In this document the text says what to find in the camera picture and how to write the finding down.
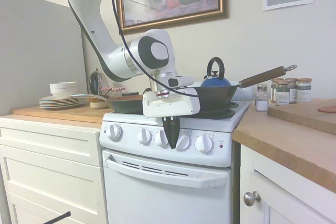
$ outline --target stack of bowls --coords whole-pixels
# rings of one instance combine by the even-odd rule
[[[77,91],[77,81],[50,84],[50,93],[58,99],[67,98],[73,94],[76,94]]]

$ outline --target oven vent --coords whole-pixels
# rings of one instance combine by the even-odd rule
[[[128,166],[128,167],[131,167],[131,168],[140,169],[139,165],[136,165],[136,164],[128,163],[128,162],[125,162],[125,161],[123,161],[122,164],[125,165],[125,166]]]
[[[180,177],[188,177],[188,174],[185,173],[178,173],[178,172],[172,172],[172,171],[168,171],[168,170],[161,170],[161,169],[157,169],[154,167],[148,167],[148,166],[142,166],[142,165],[137,165],[134,163],[129,163],[129,162],[122,162],[123,165],[127,166],[127,167],[131,167],[134,169],[141,169],[144,170],[146,172],[150,172],[150,173],[158,173],[158,174],[165,174],[165,175],[170,175],[170,176],[180,176]]]
[[[166,174],[167,174],[167,175],[172,175],[172,176],[189,176],[188,174],[169,172],[169,171],[167,171],[167,170],[166,170]]]

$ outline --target cabinet drawer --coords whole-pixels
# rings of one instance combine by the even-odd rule
[[[65,214],[52,211],[46,207],[40,206],[34,202],[26,200],[17,195],[7,193],[10,216],[12,224],[43,224],[56,217]],[[82,224],[70,217],[58,222],[59,224]]]
[[[0,144],[102,166],[99,129],[0,119]]]
[[[6,191],[83,223],[106,223],[101,167],[0,146]]]

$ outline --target white label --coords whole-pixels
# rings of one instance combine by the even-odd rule
[[[289,90],[289,102],[296,102],[297,89]]]
[[[275,92],[277,98],[276,105],[288,105],[289,104],[289,92]]]
[[[272,88],[272,100],[276,101],[275,93],[277,92],[276,89]]]
[[[267,111],[267,101],[257,101],[257,111]]]
[[[310,102],[311,101],[311,89],[298,89],[297,102]]]

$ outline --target oven door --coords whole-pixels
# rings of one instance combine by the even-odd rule
[[[229,224],[230,169],[103,151],[109,224]]]

